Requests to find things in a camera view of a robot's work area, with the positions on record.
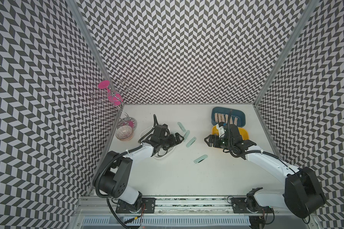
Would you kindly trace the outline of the yellow storage box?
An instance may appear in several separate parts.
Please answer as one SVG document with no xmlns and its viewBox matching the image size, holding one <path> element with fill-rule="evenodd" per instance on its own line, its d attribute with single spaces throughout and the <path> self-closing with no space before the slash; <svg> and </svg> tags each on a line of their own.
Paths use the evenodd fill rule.
<svg viewBox="0 0 344 229">
<path fill-rule="evenodd" d="M 239 127 L 239 133 L 243 140 L 249 140 L 248 132 L 245 129 Z M 213 126 L 212 128 L 212 135 L 219 135 L 219 131 L 216 126 Z"/>
</svg>

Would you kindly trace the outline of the dark teal storage box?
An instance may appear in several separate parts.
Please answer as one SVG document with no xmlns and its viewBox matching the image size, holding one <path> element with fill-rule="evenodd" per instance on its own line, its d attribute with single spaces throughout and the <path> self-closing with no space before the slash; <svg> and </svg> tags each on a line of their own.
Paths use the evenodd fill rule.
<svg viewBox="0 0 344 229">
<path fill-rule="evenodd" d="M 244 127 L 246 124 L 246 116 L 242 111 L 224 107 L 214 107 L 211 112 L 211 123 L 213 126 L 219 123 L 215 121 L 215 113 L 224 114 L 226 119 L 225 123 L 229 122 L 230 124 L 234 124 L 234 119 L 237 117 L 238 124 L 236 126 Z"/>
</svg>

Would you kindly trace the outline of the white storage box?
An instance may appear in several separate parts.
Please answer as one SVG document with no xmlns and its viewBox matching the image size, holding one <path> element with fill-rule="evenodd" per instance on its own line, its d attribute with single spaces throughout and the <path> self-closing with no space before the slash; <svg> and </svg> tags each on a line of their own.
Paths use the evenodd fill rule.
<svg viewBox="0 0 344 229">
<path fill-rule="evenodd" d="M 146 135 L 150 130 L 152 129 L 152 126 L 144 129 L 143 131 L 141 131 L 140 133 L 140 138 L 142 138 L 144 135 Z M 156 160 L 162 160 L 164 159 L 165 157 L 169 156 L 174 150 L 175 150 L 176 146 L 168 149 L 168 150 L 163 150 L 161 149 L 157 154 L 155 154 L 153 156 L 154 159 Z"/>
</svg>

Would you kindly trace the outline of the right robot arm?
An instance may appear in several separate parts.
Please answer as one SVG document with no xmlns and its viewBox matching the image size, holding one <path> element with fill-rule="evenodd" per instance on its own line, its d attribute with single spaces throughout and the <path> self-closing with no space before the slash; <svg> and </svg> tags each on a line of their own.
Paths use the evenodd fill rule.
<svg viewBox="0 0 344 229">
<path fill-rule="evenodd" d="M 291 165 L 277 155 L 266 152 L 255 142 L 244 139 L 239 129 L 246 124 L 245 114 L 236 109 L 214 107 L 211 114 L 212 134 L 204 141 L 209 147 L 221 148 L 234 158 L 241 158 L 261 167 L 281 184 L 280 189 L 252 189 L 246 194 L 245 204 L 249 212 L 264 208 L 287 209 L 305 219 L 327 202 L 316 173 L 309 167 Z"/>
</svg>

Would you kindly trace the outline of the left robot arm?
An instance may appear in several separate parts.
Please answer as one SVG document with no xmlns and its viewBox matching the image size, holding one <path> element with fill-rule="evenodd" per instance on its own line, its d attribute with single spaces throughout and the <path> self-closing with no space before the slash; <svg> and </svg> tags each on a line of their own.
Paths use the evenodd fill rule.
<svg viewBox="0 0 344 229">
<path fill-rule="evenodd" d="M 168 125 L 160 125 L 154 115 L 153 127 L 138 140 L 138 147 L 106 154 L 93 180 L 96 195 L 116 198 L 131 211 L 138 211 L 142 206 L 142 193 L 128 184 L 133 166 L 158 155 L 161 150 L 168 152 L 183 141 L 181 134 L 171 133 Z"/>
</svg>

